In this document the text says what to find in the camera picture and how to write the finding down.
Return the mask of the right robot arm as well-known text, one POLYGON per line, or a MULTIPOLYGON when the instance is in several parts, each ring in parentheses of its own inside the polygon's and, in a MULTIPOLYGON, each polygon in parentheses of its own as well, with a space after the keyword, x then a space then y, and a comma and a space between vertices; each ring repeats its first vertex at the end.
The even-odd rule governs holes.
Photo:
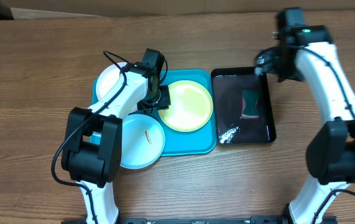
POLYGON ((276 17, 275 47, 255 57, 255 73, 280 82, 306 82, 321 115, 321 129, 307 147, 308 178, 283 211, 284 223, 324 223, 324 213, 355 183, 355 93, 325 26, 309 26, 294 7, 276 17))

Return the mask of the light blue plate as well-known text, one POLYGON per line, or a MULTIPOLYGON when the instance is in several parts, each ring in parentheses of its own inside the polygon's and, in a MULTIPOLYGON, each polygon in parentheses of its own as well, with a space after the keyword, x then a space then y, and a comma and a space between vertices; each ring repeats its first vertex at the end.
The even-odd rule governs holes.
POLYGON ((144 114, 131 114, 122 126, 121 167, 148 167, 160 157, 164 146, 165 133, 157 120, 144 114))

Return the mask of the green scrub sponge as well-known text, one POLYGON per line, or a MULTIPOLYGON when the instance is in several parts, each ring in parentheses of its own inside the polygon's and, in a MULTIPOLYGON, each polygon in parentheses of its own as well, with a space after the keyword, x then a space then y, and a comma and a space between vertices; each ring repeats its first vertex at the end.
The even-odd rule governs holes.
POLYGON ((259 92, 256 90, 242 91, 242 119, 257 119, 259 112, 257 110, 257 102, 259 100, 259 92))

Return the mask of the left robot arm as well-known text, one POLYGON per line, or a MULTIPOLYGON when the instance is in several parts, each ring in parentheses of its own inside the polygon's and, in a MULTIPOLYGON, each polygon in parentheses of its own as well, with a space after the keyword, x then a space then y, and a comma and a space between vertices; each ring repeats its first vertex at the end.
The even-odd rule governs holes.
POLYGON ((170 106, 167 87, 159 84, 162 67, 162 62, 111 65, 97 79, 97 89, 104 92, 98 101, 70 111, 65 140, 53 160, 69 173, 67 184, 83 194, 83 223, 118 223, 113 180, 122 160, 122 123, 134 109, 170 106))

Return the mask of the yellow green plate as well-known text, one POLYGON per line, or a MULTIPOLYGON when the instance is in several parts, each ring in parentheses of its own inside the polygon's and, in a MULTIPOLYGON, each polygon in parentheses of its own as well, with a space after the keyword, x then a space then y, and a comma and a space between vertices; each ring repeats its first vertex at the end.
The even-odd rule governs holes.
POLYGON ((209 91, 197 82, 180 80, 168 86, 171 105, 159 110, 161 120, 171 129, 192 132, 202 128, 213 114, 209 91))

